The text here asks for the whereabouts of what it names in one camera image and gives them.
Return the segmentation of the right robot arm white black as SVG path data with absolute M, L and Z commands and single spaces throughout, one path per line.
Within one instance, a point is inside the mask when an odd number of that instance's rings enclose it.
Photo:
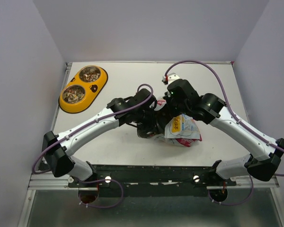
M 237 115 L 231 114 L 225 101 L 212 93 L 198 95 L 191 84 L 178 75 L 168 76 L 162 82 L 167 86 L 163 98 L 174 116 L 185 114 L 195 121 L 211 125 L 249 152 L 237 159 L 216 161 L 208 174 L 211 184 L 220 185 L 224 180 L 245 175 L 268 182 L 275 175 L 283 155 L 283 138 L 258 138 L 257 135 L 262 133 Z

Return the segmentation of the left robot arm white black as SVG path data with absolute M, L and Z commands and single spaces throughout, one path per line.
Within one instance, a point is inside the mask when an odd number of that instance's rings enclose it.
M 98 114 L 72 129 L 58 134 L 47 132 L 43 139 L 43 156 L 50 172 L 54 177 L 71 175 L 78 178 L 84 186 L 92 186 L 96 176 L 91 165 L 74 157 L 74 154 L 109 130 L 132 122 L 149 122 L 151 105 L 155 102 L 153 93 L 143 88 L 134 96 L 114 98 Z

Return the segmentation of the pet food bag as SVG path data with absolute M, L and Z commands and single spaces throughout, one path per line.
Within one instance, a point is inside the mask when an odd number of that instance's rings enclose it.
M 151 139 L 167 144 L 190 147 L 196 141 L 202 141 L 202 136 L 194 119 L 185 114 L 171 116 L 167 101 L 163 97 L 157 99 L 154 108 L 158 123 L 158 132 Z

